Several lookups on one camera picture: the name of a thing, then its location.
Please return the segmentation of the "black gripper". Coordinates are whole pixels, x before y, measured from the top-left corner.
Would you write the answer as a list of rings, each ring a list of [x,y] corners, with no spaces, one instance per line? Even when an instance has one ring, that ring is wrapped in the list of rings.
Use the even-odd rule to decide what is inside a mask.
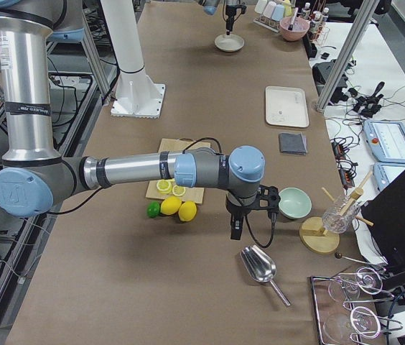
[[[251,205],[255,201],[254,195],[242,198],[232,193],[226,193],[225,207],[231,214],[231,239],[240,240],[242,236],[242,217],[251,212]]]
[[[241,1],[239,0],[225,0],[224,12],[226,15],[225,30],[226,34],[230,35],[233,31],[234,17],[237,15],[238,9],[241,8]]]

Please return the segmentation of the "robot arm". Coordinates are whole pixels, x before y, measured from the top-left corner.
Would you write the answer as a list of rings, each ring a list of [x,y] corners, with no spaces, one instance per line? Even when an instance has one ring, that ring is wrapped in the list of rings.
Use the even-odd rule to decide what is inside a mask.
[[[203,11],[208,15],[214,15],[217,11],[220,0],[196,0]],[[223,20],[225,21],[225,31],[230,35],[237,18],[246,13],[246,5],[241,1],[223,1]]]
[[[95,188],[174,179],[178,185],[225,190],[231,238],[260,207],[265,160],[251,146],[223,155],[208,148],[121,158],[64,158],[52,138],[47,42],[80,42],[80,1],[0,1],[0,63],[9,148],[2,158],[0,206],[18,217]]]

